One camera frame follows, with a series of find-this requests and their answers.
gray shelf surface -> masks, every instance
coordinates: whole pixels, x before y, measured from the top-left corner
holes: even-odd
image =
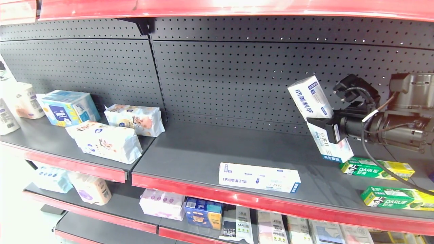
[[[35,184],[31,183],[24,189],[24,191],[135,221],[153,225],[158,225],[158,223],[160,223],[160,217],[144,214],[139,205],[140,195],[143,193],[144,189],[110,181],[107,181],[107,185],[112,193],[112,198],[103,206],[83,202],[74,188],[64,194],[39,189]]]
[[[350,144],[355,156],[367,157],[360,141],[351,139]],[[381,145],[368,145],[368,150],[377,159],[394,160],[389,151]],[[295,169],[300,174],[301,185],[297,193],[293,194],[219,185],[220,162]],[[338,163],[321,158],[310,136],[170,122],[166,125],[166,132],[154,140],[140,159],[133,174],[252,193],[330,209],[434,222],[433,212],[365,206],[360,194],[369,185],[405,185],[398,181],[343,174]],[[417,175],[413,178],[415,181],[421,180],[417,179]]]
[[[108,124],[104,114],[101,114],[100,123]],[[50,124],[47,117],[39,119],[21,118],[19,121],[20,129],[0,137],[2,142],[16,145],[22,148],[28,148],[34,151],[55,155],[62,158],[84,162],[89,165],[102,165],[108,168],[118,168],[129,172],[138,162],[130,165],[117,162],[114,160],[97,157],[86,154],[77,146],[66,132],[64,127]],[[139,136],[143,152],[149,147],[154,140],[153,137]]]
[[[250,219],[252,222],[253,243],[259,243],[256,210],[250,209]],[[182,221],[161,218],[159,227],[185,232],[197,236],[207,237],[207,238],[211,238],[211,239],[215,239],[227,243],[247,244],[245,240],[241,240],[241,241],[221,240],[218,238],[220,235],[220,230],[214,230],[214,229],[209,229],[209,228],[204,228],[197,225],[189,224],[186,216],[184,216],[184,219]]]
[[[156,234],[131,229],[71,212],[63,216],[56,225],[56,230],[104,244],[186,244],[182,241],[164,238]]]

floor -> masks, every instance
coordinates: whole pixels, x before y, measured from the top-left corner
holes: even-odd
[[[33,172],[26,161],[0,146],[0,243],[71,244],[51,231],[61,216],[41,212],[43,204],[22,193]]]

black pegboard panel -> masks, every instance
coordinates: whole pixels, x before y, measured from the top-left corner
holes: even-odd
[[[235,127],[246,123],[241,120],[305,124],[286,88],[308,76],[317,76],[339,109],[347,104],[332,88],[347,74],[372,83],[384,101],[391,74],[432,70],[434,59],[434,51],[364,45],[154,41],[153,46],[169,112],[234,118],[239,122],[228,124]]]
[[[161,17],[154,40],[316,42],[434,49],[434,23],[332,16]]]
[[[148,40],[12,41],[1,43],[1,54],[37,92],[88,92],[100,107],[164,107]]]
[[[147,39],[137,25],[117,19],[41,21],[0,26],[2,41],[34,39]]]

green toothpaste box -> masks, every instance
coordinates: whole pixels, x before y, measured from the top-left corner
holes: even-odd
[[[362,199],[374,208],[434,211],[434,196],[414,189],[369,186]]]
[[[407,163],[383,160],[377,161],[406,181],[414,174],[414,169]],[[358,175],[396,181],[395,178],[382,170],[373,161],[365,158],[352,157],[347,162],[340,164],[340,168],[342,172],[347,175]]]

blue snack box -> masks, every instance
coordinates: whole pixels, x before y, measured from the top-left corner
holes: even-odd
[[[40,101],[52,125],[69,127],[101,119],[89,93],[56,90]]]
[[[219,202],[187,198],[185,214],[189,224],[220,230],[223,205]]]

